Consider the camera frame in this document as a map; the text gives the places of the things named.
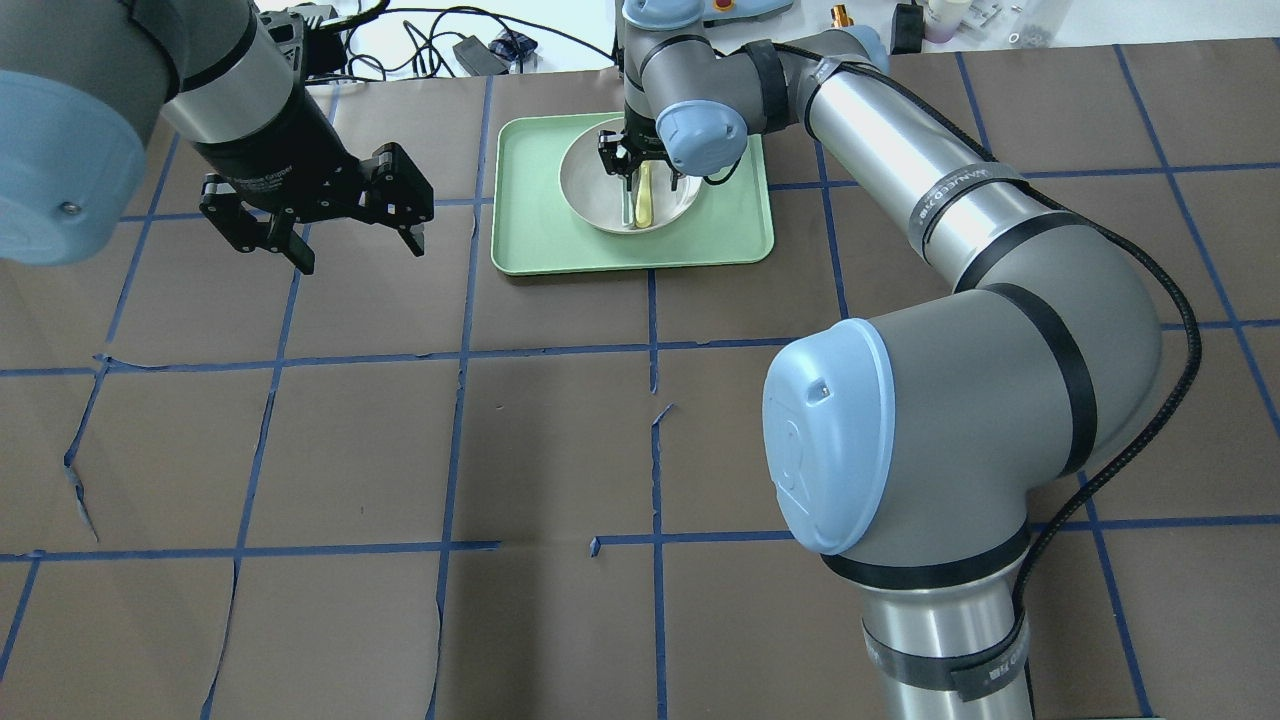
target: blue grid line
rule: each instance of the blue grid line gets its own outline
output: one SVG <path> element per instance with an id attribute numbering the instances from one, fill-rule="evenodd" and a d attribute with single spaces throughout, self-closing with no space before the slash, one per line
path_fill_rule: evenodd
<path id="1" fill-rule="evenodd" d="M 27 582 L 22 585 L 22 596 L 18 597 L 18 609 L 13 612 L 13 623 L 9 625 L 9 634 L 4 641 L 4 650 L 0 651 L 0 683 L 4 682 L 5 670 L 9 669 L 9 657 L 13 656 L 13 646 L 18 642 L 18 630 L 22 628 L 22 618 L 27 614 L 27 603 L 31 601 L 31 591 L 36 587 L 36 575 L 40 573 L 40 559 L 31 561 L 27 570 Z"/>
<path id="2" fill-rule="evenodd" d="M 964 94 L 969 97 L 969 110 L 973 113 L 973 122 L 978 127 L 978 142 L 987 151 L 991 151 L 991 138 L 987 137 L 987 123 L 982 122 L 982 111 L 978 109 L 978 94 L 973 91 L 973 79 L 969 78 L 969 68 L 964 63 L 964 54 L 956 53 L 956 69 L 960 70 L 960 82 L 964 83 Z"/>
<path id="3" fill-rule="evenodd" d="M 1092 532 L 1101 529 L 1107 532 L 1142 532 L 1142 530 L 1170 530 L 1170 529 L 1196 529 L 1196 528 L 1248 528 L 1280 525 L 1280 515 L 1220 515 L 1220 516 L 1192 516 L 1192 518 L 1149 518 L 1126 520 L 1073 520 L 1068 523 L 1062 532 Z M 1030 525 L 1033 532 L 1044 529 L 1044 523 Z M 794 536 L 788 530 L 707 530 L 618 536 L 596 536 L 594 538 L 602 547 L 607 546 L 640 546 L 640 544 L 699 544 L 717 542 L 774 542 L 792 541 Z M 369 543 L 369 544 L 325 544 L 325 546 L 261 546 L 244 547 L 237 551 L 234 547 L 192 547 L 192 548 L 163 548 L 163 550 L 100 550 L 100 551 L 60 551 L 45 552 L 33 551 L 20 555 L 0 555 L 0 565 L 14 565 L 41 560 L 42 562 L 91 562 L 111 560 L 201 560 L 201 559 L 233 559 L 239 552 L 243 557 L 300 557 L 300 556 L 332 556 L 332 555 L 394 555 L 415 552 L 439 552 L 445 548 L 449 552 L 493 551 L 502 546 L 500 541 L 425 541 L 401 543 Z"/>
<path id="4" fill-rule="evenodd" d="M 173 168 L 173 159 L 178 155 L 178 143 L 182 138 L 173 133 L 169 142 L 169 154 L 165 155 L 164 167 L 160 168 L 160 178 L 156 181 L 156 190 L 151 193 L 151 205 L 147 206 L 146 219 L 142 222 L 142 232 L 138 233 L 138 242 L 133 246 L 133 258 L 129 259 L 129 272 L 124 274 L 124 284 L 120 287 L 120 296 L 115 301 L 115 313 L 111 314 L 111 324 L 106 329 L 106 343 L 115 341 L 115 332 L 120 328 L 120 319 L 124 316 L 124 306 L 129 301 L 129 290 L 133 287 L 133 278 L 138 274 L 138 263 L 142 260 L 142 250 L 147 246 L 147 234 L 151 232 L 151 222 L 155 219 L 156 208 L 160 205 L 160 193 L 164 183 L 169 179 L 169 170 Z"/>
<path id="5" fill-rule="evenodd" d="M 1248 327 L 1274 327 L 1280 325 L 1280 320 L 1244 320 Z M 659 351 L 668 350 L 710 350 L 733 347 L 781 347 L 795 342 L 797 337 L 756 337 L 756 338 L 730 338 L 730 340 L 675 340 L 658 342 Z M 475 359 L 493 357 L 538 357 L 557 355 L 605 355 L 618 352 L 649 352 L 653 348 L 649 343 L 623 343 L 623 345 L 564 345 L 549 347 L 513 347 L 507 350 L 472 350 L 468 356 Z M 370 363 L 430 363 L 442 360 L 458 360 L 461 352 L 426 352 L 426 354 L 388 354 L 388 355 L 338 355 L 338 356 L 312 356 L 312 357 L 285 357 L 284 360 L 242 360 L 234 363 L 196 363 L 172 365 L 134 365 L 119 357 L 99 356 L 110 365 L 111 373 L 118 374 L 145 374 L 145 373 L 236 373 L 244 370 L 268 370 L 276 365 L 283 368 L 300 368 L 312 365 L 358 365 Z M 22 368 L 0 370 L 0 378 L 5 377 L 45 377 L 45 375 L 92 375 L 97 370 L 92 368 Z"/>
<path id="6" fill-rule="evenodd" d="M 1162 176 L 1164 168 L 1111 168 L 1096 170 L 1039 170 L 1023 173 L 1028 179 L 1057 179 L 1057 178 L 1097 178 L 1120 176 Z"/>
<path id="7" fill-rule="evenodd" d="M 649 301 L 649 395 L 658 395 L 658 273 L 646 270 Z"/>
<path id="8" fill-rule="evenodd" d="M 467 297 L 462 310 L 462 346 L 458 352 L 458 392 L 453 404 L 453 437 L 449 441 L 449 478 L 444 492 L 444 525 L 440 538 L 444 547 L 440 551 L 439 570 L 435 580 L 435 607 L 440 614 L 440 637 L 444 637 L 444 605 L 448 598 L 449 582 L 449 543 L 453 541 L 453 509 L 458 495 L 458 465 L 462 455 L 462 418 L 467 400 L 467 377 L 471 365 L 471 325 L 475 316 L 476 270 L 480 256 L 480 225 L 481 209 L 479 202 L 484 197 L 485 154 L 489 145 L 489 123 L 493 111 L 493 76 L 485 78 L 484 83 L 484 109 L 480 113 L 480 149 L 476 159 L 476 186 L 474 217 L 471 225 L 471 252 L 467 259 Z M 431 689 L 431 702 L 426 708 L 426 720 L 435 719 L 438 693 Z"/>
<path id="9" fill-rule="evenodd" d="M 1078 474 L 1080 484 L 1088 479 L 1083 473 Z M 1133 647 L 1133 637 L 1129 634 L 1129 620 L 1124 614 L 1124 603 L 1120 601 L 1120 585 L 1116 584 L 1115 569 L 1111 566 L 1111 553 L 1107 551 L 1107 541 L 1098 528 L 1098 510 L 1093 500 L 1084 503 L 1089 512 L 1089 524 L 1093 525 L 1093 544 L 1098 552 L 1098 562 L 1102 566 L 1102 578 L 1107 585 L 1107 596 L 1111 598 L 1111 611 L 1116 619 L 1116 632 L 1120 634 L 1120 646 L 1124 648 L 1125 664 L 1129 666 L 1129 679 L 1133 682 L 1133 692 L 1138 698 L 1138 710 L 1143 717 L 1151 717 L 1151 698 L 1147 697 L 1147 683 L 1142 679 L 1142 667 L 1138 665 L 1138 651 Z"/>
<path id="10" fill-rule="evenodd" d="M 1119 45 L 1115 45 L 1114 50 L 1116 60 L 1120 63 L 1120 70 L 1124 73 L 1125 82 L 1129 85 L 1129 92 L 1133 94 L 1134 104 L 1138 106 L 1138 113 L 1142 115 L 1143 126 L 1146 126 L 1151 143 L 1156 149 L 1156 156 L 1160 158 L 1160 164 L 1166 170 L 1169 187 L 1174 191 L 1174 200 L 1178 201 L 1178 209 L 1183 214 L 1187 229 L 1192 233 L 1192 240 L 1196 242 L 1196 249 L 1199 251 L 1201 260 L 1204 263 L 1204 269 L 1208 272 L 1210 279 L 1213 281 L 1213 290 L 1217 291 L 1219 300 L 1222 301 L 1222 309 L 1226 310 L 1226 318 L 1231 323 L 1231 329 L 1235 331 L 1235 340 L 1240 345 L 1240 351 L 1244 354 L 1244 361 L 1248 364 L 1249 373 L 1253 375 L 1253 383 L 1257 386 L 1258 395 L 1262 397 L 1262 405 L 1266 407 L 1267 415 L 1271 418 L 1271 427 L 1275 433 L 1280 436 L 1280 411 L 1276 410 L 1276 404 L 1271 397 L 1270 389 L 1267 389 L 1267 382 L 1262 377 L 1262 370 L 1258 366 L 1257 356 L 1253 354 L 1249 338 L 1244 334 L 1244 328 L 1240 325 L 1240 319 L 1235 313 L 1235 307 L 1231 305 L 1231 299 L 1226 293 L 1226 284 L 1222 282 L 1221 275 L 1219 275 L 1217 266 L 1213 264 L 1213 259 L 1210 255 L 1208 246 L 1204 243 L 1204 237 L 1199 232 L 1196 218 L 1192 217 L 1190 206 L 1183 196 L 1176 176 L 1174 176 L 1172 172 L 1169 172 L 1169 158 L 1165 155 L 1165 149 L 1160 142 L 1160 137 L 1156 135 L 1156 126 L 1152 123 L 1151 114 L 1147 111 L 1147 104 L 1142 100 L 1142 92 L 1138 91 L 1138 83 L 1134 81 L 1133 72 L 1129 69 L 1129 61 L 1125 59 L 1124 50 Z"/>
<path id="11" fill-rule="evenodd" d="M 340 92 L 333 94 L 329 100 L 329 111 L 326 118 L 330 124 L 333 124 L 334 115 L 338 113 L 338 99 Z M 302 229 L 302 242 L 308 243 L 311 240 L 311 227 L 307 225 Z M 200 708 L 200 720 L 209 720 L 214 710 L 214 696 L 218 693 L 218 680 L 221 676 L 223 662 L 227 659 L 227 647 L 230 642 L 232 635 L 232 621 L 236 616 L 236 598 L 239 591 L 239 577 L 241 566 L 244 560 L 244 542 L 248 538 L 250 523 L 253 518 L 253 501 L 257 498 L 257 486 L 262 471 L 262 457 L 266 455 L 266 441 L 271 430 L 271 416 L 275 413 L 275 397 L 280 389 L 280 375 L 284 373 L 284 348 L 289 342 L 289 331 L 293 327 L 293 307 L 298 300 L 298 283 L 302 278 L 302 273 L 297 268 L 293 269 L 293 275 L 289 281 L 289 296 L 284 302 L 284 314 L 280 319 L 280 336 L 275 346 L 275 361 L 273 363 L 271 370 L 271 386 L 266 391 L 266 402 L 262 407 L 262 423 L 259 427 L 257 447 L 253 448 L 253 461 L 250 466 L 248 483 L 244 488 L 244 505 L 241 511 L 241 524 L 236 533 L 236 553 L 232 557 L 232 592 L 230 592 L 230 606 L 227 610 L 227 626 L 223 632 L 223 644 L 221 651 L 218 656 L 218 667 L 214 671 L 214 679 L 209 684 L 209 692 L 205 694 L 205 701 Z"/>
<path id="12" fill-rule="evenodd" d="M 342 555 L 404 555 L 420 552 L 485 552 L 498 550 L 499 541 L 422 541 L 422 542 L 384 542 L 366 544 L 315 544 L 315 546 L 260 546 L 260 547 L 189 547 L 166 550 L 91 550 L 45 552 L 33 551 L 23 555 L 0 555 L 0 565 L 18 562 L 105 562 L 115 560 L 209 560 L 241 557 L 314 557 Z"/>
<path id="13" fill-rule="evenodd" d="M 1230 320 L 1198 320 L 1196 324 L 1198 324 L 1202 331 L 1234 331 L 1235 325 L 1240 325 L 1242 328 L 1277 328 L 1280 327 L 1280 319 L 1238 320 L 1235 324 Z M 1160 329 L 1165 332 L 1183 332 L 1183 324 L 1161 323 Z"/>
<path id="14" fill-rule="evenodd" d="M 840 319 L 849 319 L 849 302 L 845 300 L 845 273 L 840 265 L 840 243 L 836 241 L 836 213 L 831 202 L 831 178 L 827 177 L 827 154 L 822 143 L 813 141 L 814 156 L 818 160 L 818 179 L 822 181 L 822 211 L 827 223 L 827 249 L 831 251 L 831 272 L 836 283 L 836 304 L 840 306 Z"/>
<path id="15" fill-rule="evenodd" d="M 657 673 L 658 720 L 667 720 L 667 589 L 663 575 L 662 533 L 662 420 L 673 405 L 658 414 L 649 427 L 649 477 L 653 483 L 653 629 Z"/>
<path id="16" fill-rule="evenodd" d="M 125 363 L 116 357 L 106 356 L 102 357 L 113 373 L 119 373 L 122 375 L 138 375 L 146 373 L 237 373 L 243 370 L 266 370 L 275 368 L 276 363 L 273 360 L 251 360 L 243 363 L 192 363 L 192 364 L 173 364 L 173 365 L 134 365 L 132 363 Z"/>
<path id="17" fill-rule="evenodd" d="M 1219 515 L 1201 518 L 1151 518 L 1135 520 L 1097 520 L 1103 530 L 1167 530 L 1179 528 L 1240 528 L 1280 525 L 1280 515 Z"/>
<path id="18" fill-rule="evenodd" d="M 63 465 L 67 468 L 72 466 L 76 461 L 76 455 L 79 454 L 79 443 L 84 439 L 84 430 L 88 429 L 88 419 L 93 414 L 93 406 L 97 405 L 97 396 L 102 392 L 102 383 L 106 380 L 106 374 L 110 372 L 110 365 L 105 361 L 99 363 L 97 372 L 93 373 L 93 389 L 88 393 L 88 402 L 84 404 L 84 413 L 81 415 L 81 423 L 76 427 L 76 436 L 72 438 L 70 447 L 67 448 L 67 454 L 63 455 Z"/>
<path id="19" fill-rule="evenodd" d="M 366 365 L 370 363 L 430 363 L 434 360 L 457 360 L 458 352 L 425 352 L 421 355 L 402 352 L 389 355 L 346 355 L 339 357 L 289 357 L 283 361 L 285 368 L 307 368 L 314 365 Z"/>
<path id="20" fill-rule="evenodd" d="M 781 347 L 792 343 L 797 337 L 762 337 L 754 340 L 707 340 L 707 341 L 666 341 L 658 343 L 658 350 L 707 350 L 723 347 Z"/>
<path id="21" fill-rule="evenodd" d="M 472 350 L 472 359 L 488 357 L 540 357 L 553 355 L 604 355 L 612 352 L 648 352 L 648 343 L 628 345 L 566 345 L 557 347 L 515 347 L 511 350 Z"/>
<path id="22" fill-rule="evenodd" d="M 93 375 L 97 370 L 92 368 L 31 368 L 18 370 L 0 370 L 0 378 L 47 378 L 56 375 Z"/>

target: cable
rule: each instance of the cable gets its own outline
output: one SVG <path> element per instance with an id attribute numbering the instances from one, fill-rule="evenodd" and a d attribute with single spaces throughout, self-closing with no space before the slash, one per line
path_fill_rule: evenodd
<path id="1" fill-rule="evenodd" d="M 575 37 L 575 36 L 572 36 L 572 35 L 570 35 L 570 33 L 567 33 L 564 31 L 559 31 L 559 29 L 556 29 L 556 28 L 549 27 L 549 26 L 544 26 L 544 24 L 535 23 L 535 22 L 531 22 L 531 20 L 525 20 L 525 19 L 516 18 L 516 17 L 512 17 L 512 15 L 507 15 L 507 14 L 503 14 L 503 13 L 490 13 L 489 10 L 485 10 L 483 8 L 474 8 L 471 5 L 457 5 L 457 6 L 453 6 L 453 8 L 396 8 L 396 9 L 392 9 L 392 10 L 387 10 L 388 14 L 389 13 L 445 13 L 445 12 L 458 13 L 458 14 L 462 14 L 462 15 L 486 15 L 486 17 L 493 17 L 495 19 L 500 19 L 503 22 L 516 23 L 516 24 L 520 24 L 520 26 L 541 29 L 541 31 L 549 32 L 552 35 L 557 35 L 559 37 L 563 37 L 564 40 L 576 42 L 576 44 L 581 45 L 582 47 L 586 47 L 588 50 L 591 50 L 593 53 L 599 54 L 605 60 L 613 61 L 613 55 L 609 55 L 604 50 L 600 50 L 595 45 L 591 45 L 590 42 L 582 40 L 581 37 Z"/>
<path id="2" fill-rule="evenodd" d="M 355 15 L 343 18 L 335 23 L 326 24 L 325 29 L 330 29 L 333 32 L 342 32 L 344 29 L 356 29 L 360 26 L 369 24 L 376 20 L 383 13 L 387 12 L 390 4 L 392 0 L 378 0 L 378 3 L 367 10 L 360 9 L 364 6 L 362 3 L 357 4 Z"/>
<path id="3" fill-rule="evenodd" d="M 708 177 L 708 178 L 703 178 L 703 182 L 705 182 L 707 184 L 709 184 L 712 187 L 719 187 L 719 186 L 727 183 L 730 181 L 730 178 L 733 177 L 733 173 L 737 172 L 737 165 L 741 161 L 742 161 L 742 156 L 739 155 L 737 160 L 733 160 L 733 167 L 728 169 L 728 173 L 726 173 L 724 177 L 722 177 L 721 179 L 714 179 L 714 181 Z"/>

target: black band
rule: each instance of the black band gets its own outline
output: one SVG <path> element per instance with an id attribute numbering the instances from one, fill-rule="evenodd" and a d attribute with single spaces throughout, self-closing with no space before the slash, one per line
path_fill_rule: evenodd
<path id="1" fill-rule="evenodd" d="M 223 55 L 216 63 L 209 65 L 207 68 L 200 70 L 198 73 L 187 77 L 182 81 L 182 91 L 196 90 L 197 87 L 204 87 L 215 79 L 227 74 L 227 70 L 236 67 L 241 59 L 248 54 L 248 49 L 253 46 L 253 40 L 257 37 L 257 26 L 261 20 L 253 13 L 248 14 L 248 23 L 244 26 L 244 32 L 241 33 L 241 38 L 236 41 L 236 46 L 232 47 L 225 55 Z"/>
<path id="2" fill-rule="evenodd" d="M 863 625 L 872 662 L 893 680 L 938 692 L 957 692 L 964 702 L 996 694 L 1012 684 L 1027 662 L 1030 633 L 1019 614 L 1009 634 L 995 646 L 956 657 L 909 655 L 882 643 Z"/>
<path id="3" fill-rule="evenodd" d="M 755 65 L 755 74 L 760 79 L 760 102 L 764 110 L 764 132 L 777 132 L 787 127 L 791 118 L 790 102 L 787 99 L 787 74 L 782 68 L 782 59 L 778 51 L 768 40 L 756 40 L 740 47 L 737 53 L 745 53 Z"/>
<path id="4" fill-rule="evenodd" d="M 636 72 L 639 72 L 640 77 L 643 78 L 644 77 L 644 69 L 649 67 L 649 61 L 653 60 L 654 55 L 657 55 L 658 53 L 662 53 L 663 50 L 666 50 L 667 47 L 671 47 L 672 45 L 675 45 L 677 42 L 685 42 L 686 40 L 692 40 L 695 42 L 701 42 L 703 45 L 705 45 L 708 47 L 712 46 L 712 41 L 707 40 L 705 37 L 703 37 L 700 35 L 673 35 L 673 36 L 668 37 L 667 40 L 663 40 L 658 45 L 654 45 L 653 50 L 649 50 L 649 54 L 644 56 L 644 60 L 640 60 L 640 64 L 636 67 Z"/>
<path id="5" fill-rule="evenodd" d="M 1016 225 L 1009 228 L 995 242 L 988 245 L 969 266 L 965 268 L 964 273 L 960 275 L 960 282 L 956 283 L 955 292 L 963 292 L 966 290 L 973 290 L 978 287 L 982 278 L 991 272 L 991 268 L 996 263 L 1001 261 L 1005 255 L 1009 255 L 1015 247 L 1027 242 L 1028 240 L 1048 232 L 1053 228 L 1060 228 L 1064 225 L 1088 225 L 1088 222 L 1076 215 L 1075 213 L 1048 213 L 1044 215 L 1036 215 L 1029 220 L 1023 220 Z"/>
<path id="6" fill-rule="evenodd" d="M 986 552 L 954 562 L 919 568 L 872 565 L 842 555 L 823 555 L 822 561 L 841 578 L 872 588 L 890 591 L 948 588 L 986 578 L 1014 564 L 1030 544 L 1030 538 L 1024 523 L 1012 537 Z"/>
<path id="7" fill-rule="evenodd" d="M 187 69 L 187 26 L 182 15 L 168 1 L 116 0 L 129 12 L 133 23 L 147 40 L 160 50 L 169 65 L 169 88 L 165 102 L 173 100 L 182 86 L 182 73 Z"/>
<path id="8" fill-rule="evenodd" d="M 1098 436 L 1098 400 L 1080 346 L 1075 343 L 1062 318 L 1034 292 L 1010 283 L 992 283 L 983 286 L 982 290 L 995 292 L 1021 310 L 1053 354 L 1053 360 L 1062 372 L 1066 397 L 1071 405 L 1071 451 L 1059 477 L 1075 473 L 1089 459 Z"/>

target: black device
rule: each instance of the black device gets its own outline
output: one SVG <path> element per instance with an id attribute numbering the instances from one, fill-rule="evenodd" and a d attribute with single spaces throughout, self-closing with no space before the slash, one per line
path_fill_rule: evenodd
<path id="1" fill-rule="evenodd" d="M 319 28 L 323 20 L 297 12 L 259 15 L 288 61 L 293 88 L 257 132 L 232 142 L 193 142 L 216 170 L 204 178 L 200 211 L 237 251 L 283 255 L 306 275 L 315 272 L 315 252 L 294 231 L 300 223 L 352 218 L 387 225 L 421 258 L 422 223 L 435 215 L 431 184 L 394 142 L 362 161 L 347 152 L 303 87 L 308 76 L 340 68 L 346 56 L 340 41 L 334 47 L 338 35 Z M 270 217 L 256 218 L 244 202 Z"/>
<path id="2" fill-rule="evenodd" d="M 453 56 L 472 76 L 504 76 L 509 72 L 507 63 L 490 53 L 474 35 L 453 46 Z"/>
<path id="3" fill-rule="evenodd" d="M 891 55 L 919 53 L 924 42 L 924 8 L 914 0 L 899 3 L 893 9 L 893 37 L 890 44 Z"/>

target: black cable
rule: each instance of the black cable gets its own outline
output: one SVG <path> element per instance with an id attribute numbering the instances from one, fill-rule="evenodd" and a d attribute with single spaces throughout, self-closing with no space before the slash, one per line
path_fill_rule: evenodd
<path id="1" fill-rule="evenodd" d="M 381 76 L 378 82 L 387 82 L 387 68 L 383 65 L 381 60 L 374 58 L 372 55 L 365 55 L 365 54 L 352 55 L 351 59 L 347 60 L 347 74 L 352 76 L 355 74 L 356 61 L 364 63 L 365 65 L 378 70 L 378 73 Z"/>
<path id="2" fill-rule="evenodd" d="M 439 14 L 435 15 L 435 19 L 431 20 L 431 32 L 430 32 L 430 36 L 431 36 L 431 41 L 433 42 L 439 36 L 439 33 L 436 32 L 436 28 L 439 27 L 440 20 L 443 20 L 451 13 L 458 13 L 458 14 L 465 14 L 465 15 L 480 15 L 480 17 L 485 17 L 485 18 L 493 19 L 494 22 L 497 22 L 502 27 L 502 31 L 507 35 L 507 37 L 512 38 L 512 41 L 515 41 L 515 38 L 516 38 L 516 35 L 511 29 L 511 26 L 507 24 L 507 22 L 504 19 L 502 19 L 499 15 L 497 15 L 495 13 L 490 13 L 489 10 L 485 10 L 484 8 L 476 8 L 475 5 L 454 5 L 452 8 L 445 8 L 445 9 L 440 10 Z M 516 61 L 517 61 L 517 64 L 520 67 L 521 74 L 524 74 L 524 72 L 525 72 L 525 59 L 517 56 Z"/>
<path id="3" fill-rule="evenodd" d="M 708 178 L 703 178 L 703 182 L 705 182 L 707 184 L 709 184 L 712 187 L 719 187 L 719 186 L 727 183 L 730 181 L 730 178 L 733 177 L 733 173 L 737 172 L 737 165 L 741 161 L 742 161 L 742 158 L 740 155 L 737 158 L 737 160 L 733 160 L 733 167 L 728 169 L 728 173 L 726 173 L 724 177 L 722 177 L 721 179 L 712 179 L 712 178 L 708 177 Z"/>
<path id="4" fill-rule="evenodd" d="M 820 56 L 809 53 L 806 50 L 800 50 L 797 47 L 790 47 L 783 45 L 780 46 L 780 49 L 790 53 L 796 53 L 808 56 L 810 59 L 820 59 Z M 950 118 L 947 118 L 936 108 L 925 102 L 924 99 L 911 92 L 902 83 L 890 78 L 888 76 L 881 73 L 877 69 L 872 69 L 869 67 L 855 63 L 844 63 L 841 64 L 840 69 L 863 77 L 869 77 L 872 79 L 887 85 L 888 87 L 891 87 L 892 90 L 897 91 L 900 95 L 910 100 L 914 105 L 916 105 L 920 110 L 928 114 L 932 119 L 938 122 L 942 127 L 947 129 L 947 132 L 956 136 L 956 138 L 960 140 L 960 142 L 963 142 L 965 146 L 968 146 L 969 150 L 972 150 L 975 155 L 978 155 L 978 158 L 980 158 L 987 163 L 997 161 L 996 156 L 989 150 L 987 150 L 982 143 L 970 137 L 969 133 L 960 129 L 960 127 L 952 123 Z M 1036 564 L 1039 561 L 1039 559 L 1044 555 L 1044 551 L 1048 548 L 1048 543 L 1052 542 L 1052 539 L 1057 536 L 1057 533 L 1062 529 L 1062 527 L 1066 525 L 1071 515 L 1079 511 L 1079 509 L 1083 507 L 1084 503 L 1088 502 L 1089 498 L 1092 498 L 1100 489 L 1102 489 L 1105 484 L 1111 482 L 1111 479 L 1115 478 L 1116 474 L 1121 469 L 1124 469 L 1125 465 L 1133 461 L 1133 459 L 1137 457 L 1139 452 L 1142 452 L 1148 445 L 1151 445 L 1151 441 L 1153 441 L 1156 436 L 1160 433 L 1160 430 L 1165 428 L 1165 425 L 1169 423 L 1169 419 L 1172 416 L 1174 411 L 1178 410 L 1179 405 L 1181 405 L 1183 398 L 1187 397 L 1187 393 L 1190 391 L 1192 383 L 1196 382 L 1196 375 L 1199 373 L 1201 359 L 1203 356 L 1203 345 L 1201 341 L 1199 324 L 1196 320 L 1196 311 L 1192 309 L 1190 301 L 1187 300 L 1187 296 L 1183 293 L 1181 288 L 1178 287 L 1178 283 L 1175 283 L 1174 279 L 1169 277 L 1169 273 L 1166 273 L 1165 269 L 1161 268 L 1160 264 L 1156 263 L 1156 260 L 1151 255 L 1148 255 L 1142 247 L 1135 245 L 1133 241 L 1123 237 L 1121 234 L 1085 218 L 1084 215 L 1074 213 L 1061 202 L 1036 190 L 1029 183 L 1020 183 L 1019 187 L 1029 197 L 1041 202 L 1046 208 L 1050 208 L 1052 210 L 1062 210 L 1078 215 L 1085 223 L 1088 223 L 1089 227 L 1101 233 L 1102 237 L 1107 238 L 1112 245 L 1125 251 L 1129 256 L 1137 260 L 1138 264 L 1143 266 L 1143 269 L 1146 269 L 1148 273 L 1151 273 L 1152 277 L 1156 278 L 1156 282 L 1160 283 L 1160 287 L 1169 295 L 1170 300 L 1172 300 L 1174 306 L 1178 309 L 1178 314 L 1183 320 L 1183 329 L 1187 333 L 1187 363 L 1183 366 L 1183 372 L 1179 375 L 1178 382 L 1174 384 L 1174 388 L 1165 397 L 1165 401 L 1161 404 L 1155 416 L 1152 416 L 1152 419 L 1147 423 L 1147 425 L 1142 429 L 1142 432 L 1138 433 L 1138 437 L 1135 437 L 1132 442 L 1129 442 L 1129 445 L 1126 445 L 1124 450 L 1120 451 L 1119 455 L 1116 455 L 1110 462 L 1107 462 L 1106 466 L 1102 468 L 1102 470 L 1100 470 L 1096 475 L 1093 475 L 1093 478 L 1091 478 L 1088 482 L 1080 486 L 1080 489 L 1076 491 L 1075 495 L 1073 495 L 1071 498 L 1062 505 L 1062 507 L 1053 515 L 1053 518 L 1048 521 L 1048 524 L 1046 524 L 1044 530 L 1041 532 L 1041 534 L 1036 538 L 1036 542 L 1033 542 L 1030 548 L 1027 551 L 1027 559 L 1023 561 L 1021 568 L 1018 571 L 1018 578 L 1014 580 L 1014 587 L 1012 587 L 1014 610 L 1020 615 L 1024 611 L 1023 601 L 1024 601 L 1024 594 L 1027 592 L 1027 584 L 1030 580 L 1032 570 L 1036 568 Z"/>
<path id="5" fill-rule="evenodd" d="M 396 8 L 396 9 L 392 9 L 392 10 L 387 10 L 387 13 L 388 14 L 389 13 L 444 13 L 445 10 L 453 12 L 453 13 L 458 13 L 458 14 L 463 14 L 463 15 L 489 15 L 489 17 L 493 17 L 493 18 L 497 18 L 497 19 L 500 19 L 500 20 L 504 20 L 504 22 L 508 22 L 508 23 L 516 23 L 516 24 L 520 24 L 520 26 L 541 29 L 541 31 L 549 32 L 552 35 L 557 35 L 559 37 L 563 37 L 564 40 L 576 42 L 576 44 L 581 45 L 582 47 L 586 47 L 588 50 L 591 50 L 593 53 L 599 54 L 605 60 L 611 60 L 611 61 L 613 60 L 613 55 L 609 55 L 604 50 L 600 50 L 595 45 L 591 45 L 590 42 L 582 40 L 581 37 L 575 37 L 575 36 L 572 36 L 572 35 L 570 35 L 570 33 L 567 33 L 564 31 L 559 31 L 559 29 L 556 29 L 556 28 L 549 27 L 549 26 L 544 26 L 544 24 L 535 23 L 535 22 L 531 22 L 531 20 L 525 20 L 525 19 L 516 18 L 516 17 L 512 17 L 512 15 L 507 15 L 507 14 L 503 14 L 503 13 L 490 13 L 489 10 L 485 10 L 485 9 L 481 9 L 481 8 L 472 8 L 470 5 L 457 5 L 454 8 Z"/>
<path id="6" fill-rule="evenodd" d="M 361 10 L 361 8 L 364 6 L 362 3 L 357 4 L 355 15 L 343 18 L 335 23 L 326 24 L 325 29 L 330 29 L 333 32 L 342 32 L 344 29 L 356 29 L 360 26 L 369 24 L 376 20 L 383 13 L 387 12 L 390 4 L 392 0 L 378 0 L 378 3 L 367 10 Z"/>

